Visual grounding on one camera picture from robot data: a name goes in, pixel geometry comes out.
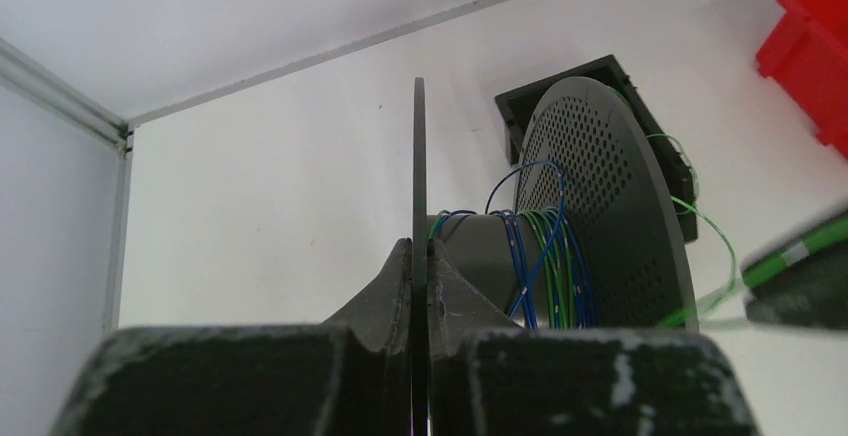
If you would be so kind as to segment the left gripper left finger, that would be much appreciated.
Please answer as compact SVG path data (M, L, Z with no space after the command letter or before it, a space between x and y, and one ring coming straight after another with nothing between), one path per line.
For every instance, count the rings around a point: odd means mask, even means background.
M131 327L95 349L56 435L400 435L412 245L319 324Z

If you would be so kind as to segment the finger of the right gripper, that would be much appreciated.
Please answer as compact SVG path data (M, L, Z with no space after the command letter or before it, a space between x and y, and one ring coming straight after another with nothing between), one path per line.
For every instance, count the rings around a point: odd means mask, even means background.
M810 330L847 329L847 206L807 222L741 272L748 322Z

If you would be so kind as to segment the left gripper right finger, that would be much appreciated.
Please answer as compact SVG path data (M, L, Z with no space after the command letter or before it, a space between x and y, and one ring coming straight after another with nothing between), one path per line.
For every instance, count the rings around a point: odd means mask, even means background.
M526 330L428 251L436 435L755 435L733 368L685 330Z

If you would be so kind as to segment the dark grey cable spool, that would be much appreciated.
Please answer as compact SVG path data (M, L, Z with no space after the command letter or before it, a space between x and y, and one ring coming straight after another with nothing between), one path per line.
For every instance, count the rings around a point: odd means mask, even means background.
M679 202L633 107L586 76L554 83L521 143L511 205L426 214L424 86L415 86L412 298L441 242L460 274L527 329L692 328Z

